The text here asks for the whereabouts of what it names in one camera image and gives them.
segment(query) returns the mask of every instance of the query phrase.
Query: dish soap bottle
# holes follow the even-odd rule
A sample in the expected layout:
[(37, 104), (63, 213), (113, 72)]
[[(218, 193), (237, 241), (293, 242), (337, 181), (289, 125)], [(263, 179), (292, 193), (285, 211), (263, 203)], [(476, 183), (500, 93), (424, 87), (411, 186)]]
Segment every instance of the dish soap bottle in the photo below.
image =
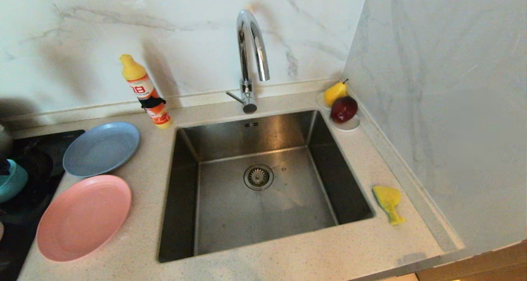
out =
[(135, 62), (131, 55), (124, 54), (119, 58), (123, 64), (123, 77), (128, 81), (137, 99), (141, 103), (154, 124), (161, 129), (170, 127), (173, 120), (166, 110), (166, 101), (162, 99), (152, 80), (148, 76), (147, 70), (139, 63)]

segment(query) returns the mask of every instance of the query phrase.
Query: sink basin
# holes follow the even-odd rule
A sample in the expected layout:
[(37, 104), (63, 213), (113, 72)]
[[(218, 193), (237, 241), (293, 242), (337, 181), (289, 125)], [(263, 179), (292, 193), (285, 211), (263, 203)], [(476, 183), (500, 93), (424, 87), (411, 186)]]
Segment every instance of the sink basin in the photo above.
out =
[(177, 130), (159, 261), (373, 217), (319, 111)]

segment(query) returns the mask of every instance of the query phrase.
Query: black cooktop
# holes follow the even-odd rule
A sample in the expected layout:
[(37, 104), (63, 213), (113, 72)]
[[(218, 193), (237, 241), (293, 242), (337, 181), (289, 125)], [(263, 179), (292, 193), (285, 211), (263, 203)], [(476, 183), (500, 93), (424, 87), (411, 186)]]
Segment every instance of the black cooktop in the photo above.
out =
[(4, 236), (0, 240), (0, 280), (14, 281), (36, 234), (38, 222), (64, 175), (62, 157), (84, 130), (17, 139), (10, 159), (28, 172), (28, 183), (13, 199), (0, 204)]

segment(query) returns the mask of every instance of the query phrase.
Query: yellow sponge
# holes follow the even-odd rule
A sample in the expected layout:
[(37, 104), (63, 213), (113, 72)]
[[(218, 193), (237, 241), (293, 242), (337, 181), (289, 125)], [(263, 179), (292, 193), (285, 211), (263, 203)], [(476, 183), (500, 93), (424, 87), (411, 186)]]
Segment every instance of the yellow sponge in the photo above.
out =
[(395, 211), (395, 206), (401, 201), (401, 192), (399, 189), (388, 186), (374, 186), (373, 193), (381, 208), (388, 213), (391, 225), (397, 225), (406, 221), (404, 217), (399, 216)]

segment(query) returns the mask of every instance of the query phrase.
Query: sink drain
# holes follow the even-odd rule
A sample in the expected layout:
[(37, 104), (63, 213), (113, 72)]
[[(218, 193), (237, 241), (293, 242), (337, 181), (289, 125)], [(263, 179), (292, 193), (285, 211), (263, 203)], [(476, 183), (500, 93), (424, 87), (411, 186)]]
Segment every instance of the sink drain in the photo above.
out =
[(264, 190), (273, 183), (273, 171), (266, 165), (257, 164), (245, 170), (243, 181), (252, 190)]

